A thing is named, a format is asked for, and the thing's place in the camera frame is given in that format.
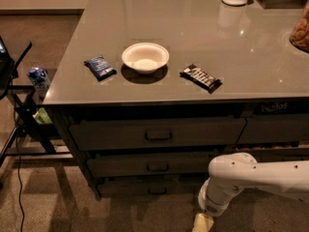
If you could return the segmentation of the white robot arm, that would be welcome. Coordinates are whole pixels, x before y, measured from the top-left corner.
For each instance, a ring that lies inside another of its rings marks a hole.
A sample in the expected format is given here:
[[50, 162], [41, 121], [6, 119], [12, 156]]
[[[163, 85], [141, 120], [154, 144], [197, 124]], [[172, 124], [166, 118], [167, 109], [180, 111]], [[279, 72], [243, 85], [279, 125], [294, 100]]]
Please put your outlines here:
[[309, 160], [257, 162], [248, 153], [234, 153], [212, 159], [208, 171], [197, 197], [201, 212], [192, 232], [214, 232], [215, 218], [245, 189], [309, 203]]

